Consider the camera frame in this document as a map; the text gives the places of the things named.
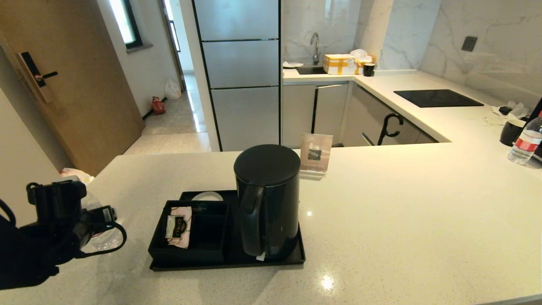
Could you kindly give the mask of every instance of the electric kettle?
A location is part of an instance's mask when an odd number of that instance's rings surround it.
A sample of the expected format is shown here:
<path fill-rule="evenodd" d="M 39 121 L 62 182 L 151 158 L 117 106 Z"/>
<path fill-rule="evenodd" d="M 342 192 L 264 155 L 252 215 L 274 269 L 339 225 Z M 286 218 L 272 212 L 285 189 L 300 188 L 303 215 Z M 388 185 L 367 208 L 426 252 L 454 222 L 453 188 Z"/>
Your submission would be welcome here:
<path fill-rule="evenodd" d="M 264 144 L 242 152 L 234 164 L 244 251 L 282 259 L 298 234 L 299 156 L 290 148 Z"/>

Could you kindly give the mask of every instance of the refrigerator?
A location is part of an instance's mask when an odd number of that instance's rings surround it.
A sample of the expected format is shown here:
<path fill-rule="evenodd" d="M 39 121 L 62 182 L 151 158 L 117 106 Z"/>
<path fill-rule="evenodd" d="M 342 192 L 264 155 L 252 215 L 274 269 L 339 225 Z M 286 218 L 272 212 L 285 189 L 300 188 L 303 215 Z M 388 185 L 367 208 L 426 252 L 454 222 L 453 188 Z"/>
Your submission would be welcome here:
<path fill-rule="evenodd" d="M 193 0 L 222 151 L 279 144 L 280 0 Z"/>

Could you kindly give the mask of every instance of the induction cooktop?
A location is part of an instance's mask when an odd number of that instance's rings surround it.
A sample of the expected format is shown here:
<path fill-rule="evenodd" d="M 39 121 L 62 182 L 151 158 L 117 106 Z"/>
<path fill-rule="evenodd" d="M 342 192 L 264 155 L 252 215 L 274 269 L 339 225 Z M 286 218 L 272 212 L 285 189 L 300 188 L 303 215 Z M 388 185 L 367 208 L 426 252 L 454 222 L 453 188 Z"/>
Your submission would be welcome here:
<path fill-rule="evenodd" d="M 448 89 L 394 92 L 420 108 L 483 106 L 482 103 Z"/>

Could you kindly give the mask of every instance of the white quartz countertop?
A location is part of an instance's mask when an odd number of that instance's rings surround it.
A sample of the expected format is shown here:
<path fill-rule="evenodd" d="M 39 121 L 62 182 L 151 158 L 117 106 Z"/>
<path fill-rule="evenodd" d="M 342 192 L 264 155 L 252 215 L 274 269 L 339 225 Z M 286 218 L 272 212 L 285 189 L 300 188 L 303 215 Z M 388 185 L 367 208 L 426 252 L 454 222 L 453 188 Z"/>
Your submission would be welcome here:
<path fill-rule="evenodd" d="M 327 175 L 301 180 L 302 267 L 149 270 L 165 202 L 235 189 L 239 153 L 127 155 L 88 188 L 117 208 L 126 245 L 72 260 L 38 287 L 0 291 L 2 304 L 476 304 L 539 294 L 542 170 L 506 159 L 500 127 L 484 125 L 488 107 L 415 109 L 393 90 L 487 97 L 419 73 L 348 80 L 450 142 L 333 148 Z"/>

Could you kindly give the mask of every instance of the tiled floor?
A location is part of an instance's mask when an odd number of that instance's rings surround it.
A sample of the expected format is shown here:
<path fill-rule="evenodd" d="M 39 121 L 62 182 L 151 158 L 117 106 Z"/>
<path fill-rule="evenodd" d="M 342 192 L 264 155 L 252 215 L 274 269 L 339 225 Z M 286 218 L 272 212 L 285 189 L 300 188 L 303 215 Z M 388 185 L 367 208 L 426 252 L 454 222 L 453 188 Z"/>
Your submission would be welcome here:
<path fill-rule="evenodd" d="M 211 151 L 203 110 L 193 74 L 185 74 L 187 91 L 165 102 L 166 113 L 145 120 L 142 136 L 124 153 L 179 154 Z"/>

